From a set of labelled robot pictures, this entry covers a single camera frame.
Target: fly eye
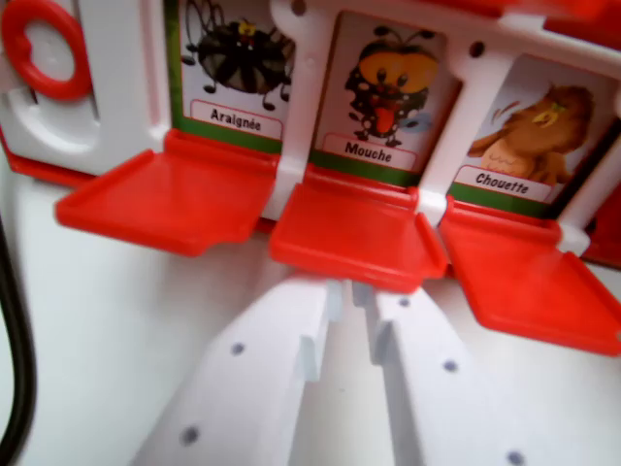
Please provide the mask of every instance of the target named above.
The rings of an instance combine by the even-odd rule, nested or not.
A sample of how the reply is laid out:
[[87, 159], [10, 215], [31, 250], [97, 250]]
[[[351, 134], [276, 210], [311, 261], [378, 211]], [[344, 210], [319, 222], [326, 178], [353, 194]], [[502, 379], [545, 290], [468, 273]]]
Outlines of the fly eye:
[[397, 80], [397, 86], [403, 87], [407, 82], [408, 82], [408, 75], [403, 74]]
[[377, 70], [377, 80], [380, 83], [383, 83], [386, 80], [386, 69], [385, 68], [379, 68]]

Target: red plastic ring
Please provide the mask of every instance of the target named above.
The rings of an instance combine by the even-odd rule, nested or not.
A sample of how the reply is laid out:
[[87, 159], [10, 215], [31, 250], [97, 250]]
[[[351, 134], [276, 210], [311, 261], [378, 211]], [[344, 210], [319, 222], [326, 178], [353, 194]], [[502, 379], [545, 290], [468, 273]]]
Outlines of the red plastic ring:
[[[74, 74], [69, 81], [50, 78], [30, 60], [32, 45], [25, 29], [32, 21], [46, 22], [69, 44], [74, 56]], [[56, 100], [76, 100], [90, 92], [90, 71], [82, 28], [60, 5], [50, 0], [13, 0], [4, 10], [1, 27], [9, 61], [30, 87]]]

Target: cartoon fly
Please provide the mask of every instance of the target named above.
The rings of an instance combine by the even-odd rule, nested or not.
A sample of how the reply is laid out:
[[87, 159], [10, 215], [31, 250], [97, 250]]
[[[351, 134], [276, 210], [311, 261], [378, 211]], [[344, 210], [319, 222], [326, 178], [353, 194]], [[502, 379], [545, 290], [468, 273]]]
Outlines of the cartoon fly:
[[[393, 29], [378, 26], [374, 34], [379, 39], [362, 49], [345, 83], [345, 89], [355, 94], [351, 107], [362, 114], [350, 113], [349, 117], [362, 124], [362, 129], [354, 132], [359, 140], [367, 141], [371, 135], [386, 139], [386, 146], [394, 148], [401, 144], [395, 136], [399, 128], [424, 131], [431, 126], [428, 115], [408, 118], [408, 114], [425, 106], [438, 61], [410, 42], [419, 36], [431, 39], [434, 33], [421, 30], [403, 40]], [[389, 34], [395, 40], [386, 39]]]
[[[190, 33], [191, 11], [201, 23], [201, 37], [196, 42]], [[275, 27], [264, 32], [246, 19], [227, 23], [219, 4], [211, 0], [188, 0], [185, 32], [190, 55], [183, 55], [181, 61], [194, 66], [198, 58], [212, 78], [212, 84], [203, 86], [206, 92], [215, 93], [221, 84], [240, 92], [260, 94], [263, 108], [272, 111], [276, 106], [266, 101], [267, 94], [280, 86], [280, 98], [288, 102], [285, 87], [291, 85], [292, 69], [288, 62], [294, 46]]]

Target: gray dot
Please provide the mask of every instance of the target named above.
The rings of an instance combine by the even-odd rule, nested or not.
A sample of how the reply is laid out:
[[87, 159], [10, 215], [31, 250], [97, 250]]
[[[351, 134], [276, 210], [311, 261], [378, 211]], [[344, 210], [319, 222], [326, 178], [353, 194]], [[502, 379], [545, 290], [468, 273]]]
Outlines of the gray dot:
[[444, 362], [444, 364], [442, 364], [442, 367], [446, 372], [457, 372], [457, 369], [459, 369], [457, 363], [452, 359], [448, 359], [446, 362]]
[[195, 425], [185, 427], [185, 429], [183, 429], [183, 432], [181, 432], [181, 444], [186, 447], [192, 445], [198, 440], [199, 435], [200, 431]]
[[510, 451], [507, 455], [507, 460], [509, 464], [513, 464], [515, 466], [521, 466], [526, 464], [526, 458], [519, 451]]
[[231, 347], [231, 353], [234, 356], [239, 356], [245, 351], [245, 345], [243, 343], [236, 343]]

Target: cartoon owl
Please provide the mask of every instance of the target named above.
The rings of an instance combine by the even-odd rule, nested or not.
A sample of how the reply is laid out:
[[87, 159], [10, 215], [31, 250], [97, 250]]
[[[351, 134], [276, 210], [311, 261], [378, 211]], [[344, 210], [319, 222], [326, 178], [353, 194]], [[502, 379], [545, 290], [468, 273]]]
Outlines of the cartoon owl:
[[536, 104], [515, 112], [500, 131], [474, 141], [470, 157], [481, 167], [554, 186], [571, 174], [565, 155], [584, 144], [593, 116], [593, 95], [575, 85], [550, 86]]

